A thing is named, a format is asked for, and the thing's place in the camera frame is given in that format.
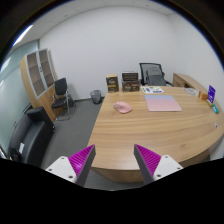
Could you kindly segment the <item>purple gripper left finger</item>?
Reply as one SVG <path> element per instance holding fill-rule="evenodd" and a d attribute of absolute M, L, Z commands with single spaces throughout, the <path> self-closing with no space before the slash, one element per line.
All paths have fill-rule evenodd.
<path fill-rule="evenodd" d="M 46 171 L 83 187 L 95 155 L 95 145 L 90 145 L 69 157 L 59 157 Z"/>

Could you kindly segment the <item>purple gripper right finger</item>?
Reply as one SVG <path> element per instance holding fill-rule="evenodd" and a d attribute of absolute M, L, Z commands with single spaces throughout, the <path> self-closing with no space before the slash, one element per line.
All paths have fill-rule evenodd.
<path fill-rule="evenodd" d="M 145 185 L 182 169 L 182 166 L 169 155 L 160 156 L 138 144 L 134 145 L 134 156 Z"/>

